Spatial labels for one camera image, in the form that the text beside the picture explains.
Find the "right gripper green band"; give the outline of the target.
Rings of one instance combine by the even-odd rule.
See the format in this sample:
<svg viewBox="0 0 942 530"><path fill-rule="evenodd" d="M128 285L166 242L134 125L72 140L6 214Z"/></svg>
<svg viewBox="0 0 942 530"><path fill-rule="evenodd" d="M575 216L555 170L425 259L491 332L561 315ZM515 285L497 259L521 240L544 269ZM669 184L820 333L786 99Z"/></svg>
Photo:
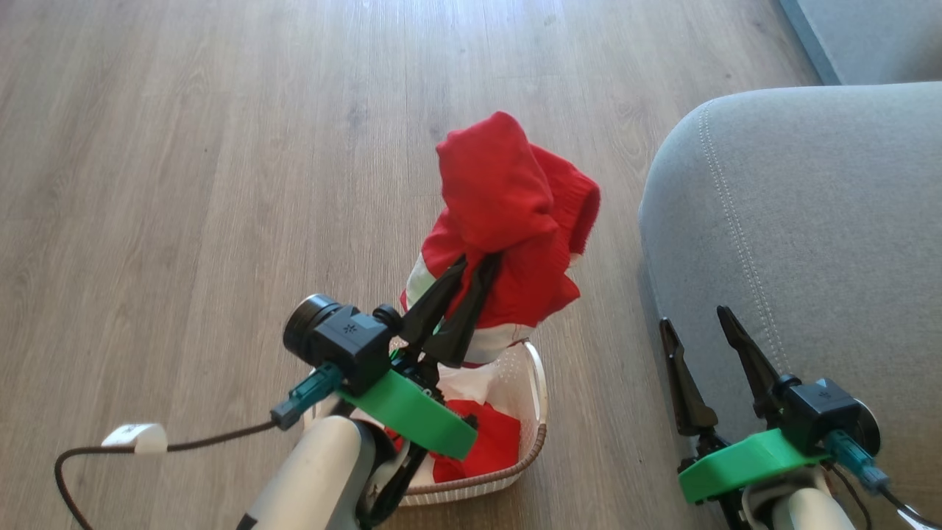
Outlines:
<svg viewBox="0 0 942 530"><path fill-rule="evenodd" d="M718 305L717 315L728 345L736 351L743 366L754 399L754 413L778 414L773 389L779 373L729 306ZM779 428L759 432L734 444L724 442L715 430L718 416L703 401L687 369L683 344L669 319L660 320L659 335L677 432L699 440L698 456L683 460L679 468L679 485L687 503L717 500L799 467L818 465L830 459L820 448L810 453L801 452L788 442Z"/></svg>

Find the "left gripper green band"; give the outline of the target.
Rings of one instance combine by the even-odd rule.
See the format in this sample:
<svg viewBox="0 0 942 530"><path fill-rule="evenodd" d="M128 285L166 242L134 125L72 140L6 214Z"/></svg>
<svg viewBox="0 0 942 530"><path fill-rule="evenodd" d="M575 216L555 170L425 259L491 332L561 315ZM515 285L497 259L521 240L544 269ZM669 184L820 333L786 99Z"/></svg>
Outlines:
<svg viewBox="0 0 942 530"><path fill-rule="evenodd" d="M467 268L464 256L439 276L433 275L426 259L420 256L403 291L404 342L421 345L427 340L444 318L458 290L467 286L452 315L444 318L437 332L426 342L428 358L447 367L460 367L467 358L475 326L501 259L501 254L485 255L471 278L462 283ZM403 439L437 455L465 459L478 438L474 426L395 369L390 369L362 395L353 395L347 388L340 388L337 393Z"/></svg>

